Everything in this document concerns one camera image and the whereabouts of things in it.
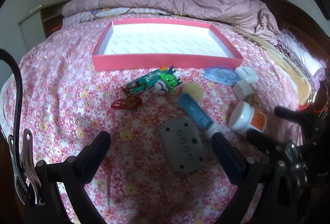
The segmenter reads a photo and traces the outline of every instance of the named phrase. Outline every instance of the white plastic bottle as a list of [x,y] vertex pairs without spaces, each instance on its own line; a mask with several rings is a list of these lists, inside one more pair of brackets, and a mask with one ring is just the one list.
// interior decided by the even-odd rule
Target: white plastic bottle
[[230,116],[228,126],[231,130],[246,137],[249,129],[263,132],[266,128],[267,118],[250,104],[240,101]]

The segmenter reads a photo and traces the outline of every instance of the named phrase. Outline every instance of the black cable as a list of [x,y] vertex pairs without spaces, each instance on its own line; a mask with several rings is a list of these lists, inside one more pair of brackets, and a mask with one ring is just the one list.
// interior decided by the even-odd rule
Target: black cable
[[17,177],[19,179],[19,183],[22,185],[22,190],[24,195],[27,193],[27,184],[23,180],[22,177],[22,169],[19,161],[19,124],[20,124],[20,115],[22,110],[22,99],[23,99],[23,84],[22,84],[22,76],[19,71],[19,66],[17,65],[14,58],[4,49],[0,48],[0,59],[6,62],[9,67],[12,69],[16,82],[16,105],[15,105],[15,116],[14,116],[14,146],[13,146],[13,155],[14,155],[14,164],[17,172]]

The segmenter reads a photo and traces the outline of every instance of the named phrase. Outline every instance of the bolt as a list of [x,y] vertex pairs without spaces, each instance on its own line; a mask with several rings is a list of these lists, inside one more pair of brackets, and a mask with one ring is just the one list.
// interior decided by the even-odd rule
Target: bolt
[[45,163],[45,161],[44,160],[41,160],[41,161],[37,162],[37,166],[38,167],[41,167],[41,166],[44,165],[44,163]]
[[278,164],[279,164],[281,167],[284,167],[284,166],[285,166],[285,162],[283,162],[282,160],[279,160],[279,161],[278,161]]
[[75,156],[69,156],[67,158],[68,163],[73,163],[75,161]]
[[247,157],[246,158],[246,161],[249,163],[249,164],[254,164],[255,163],[255,159],[253,157]]

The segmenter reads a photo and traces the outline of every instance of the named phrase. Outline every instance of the bed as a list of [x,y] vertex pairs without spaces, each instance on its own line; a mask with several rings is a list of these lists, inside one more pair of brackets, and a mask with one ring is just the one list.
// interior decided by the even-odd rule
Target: bed
[[[177,177],[169,169],[157,134],[161,124],[185,116],[176,102],[181,88],[156,98],[152,92],[145,93],[149,102],[138,111],[113,110],[110,105],[121,97],[120,87],[153,69],[96,72],[91,54],[104,29],[115,19],[207,21],[240,52],[242,65],[251,66],[259,75],[259,82],[252,85],[256,95],[250,103],[267,116],[265,133],[280,141],[292,139],[302,144],[300,128],[275,117],[273,109],[280,105],[296,110],[300,104],[313,101],[323,77],[311,76],[296,57],[281,49],[278,36],[283,33],[278,29],[276,13],[265,3],[73,0],[66,4],[63,28],[34,47],[20,63],[24,88],[21,133],[25,128],[33,133],[35,163],[41,159],[62,162],[77,155],[105,130],[112,136],[112,145],[85,190],[107,223],[214,223],[237,188],[230,184],[210,143],[201,135],[207,150],[205,168]],[[222,126],[229,142],[245,156],[266,161],[244,137],[227,127],[238,103],[232,88],[207,81],[201,69],[179,71],[184,83],[194,81],[203,87],[199,104]],[[6,139],[12,133],[14,103],[11,77],[0,94],[0,125]],[[71,220],[77,222],[64,187],[59,185],[59,189]],[[260,190],[245,220],[252,216]]]

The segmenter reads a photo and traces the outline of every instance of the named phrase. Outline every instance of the gray power socket panel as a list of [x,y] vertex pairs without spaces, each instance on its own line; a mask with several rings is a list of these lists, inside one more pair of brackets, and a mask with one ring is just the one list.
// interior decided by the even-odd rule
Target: gray power socket panel
[[169,121],[158,130],[175,174],[184,175],[205,166],[205,148],[190,118]]

